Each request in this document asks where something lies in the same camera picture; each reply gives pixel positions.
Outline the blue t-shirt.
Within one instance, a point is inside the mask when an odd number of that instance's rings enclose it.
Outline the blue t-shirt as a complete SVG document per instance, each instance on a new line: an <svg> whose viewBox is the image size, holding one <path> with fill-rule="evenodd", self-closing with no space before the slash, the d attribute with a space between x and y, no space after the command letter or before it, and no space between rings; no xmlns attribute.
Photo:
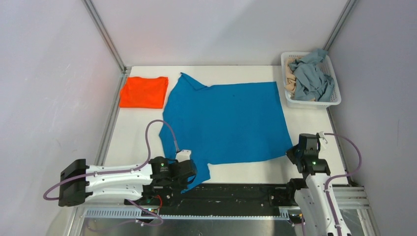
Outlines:
<svg viewBox="0 0 417 236"><path fill-rule="evenodd" d="M275 82L205 86L181 73L163 111L159 137L167 158L191 151L197 174L189 189L210 179L209 165L260 162L292 147Z"/></svg>

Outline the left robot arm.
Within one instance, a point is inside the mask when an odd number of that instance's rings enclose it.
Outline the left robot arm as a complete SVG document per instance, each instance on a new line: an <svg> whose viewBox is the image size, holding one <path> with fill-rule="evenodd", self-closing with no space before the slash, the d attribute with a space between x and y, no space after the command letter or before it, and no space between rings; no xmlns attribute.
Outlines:
<svg viewBox="0 0 417 236"><path fill-rule="evenodd" d="M58 205L73 207L85 202L135 201L151 205L161 197L157 189L181 191L190 185L197 168L191 160L177 161L155 157L141 169L137 165L104 167L87 165L78 159L60 174Z"/></svg>

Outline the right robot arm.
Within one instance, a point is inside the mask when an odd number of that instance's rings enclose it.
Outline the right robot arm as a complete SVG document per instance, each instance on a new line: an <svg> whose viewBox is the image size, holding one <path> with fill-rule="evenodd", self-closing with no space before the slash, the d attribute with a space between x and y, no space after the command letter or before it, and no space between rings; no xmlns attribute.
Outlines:
<svg viewBox="0 0 417 236"><path fill-rule="evenodd" d="M287 157L302 177L292 178L287 183L286 200L299 206L305 235L350 236L351 230L343 219L330 183L329 165L319 157L320 150L320 136L305 133L299 135L298 144L287 150Z"/></svg>

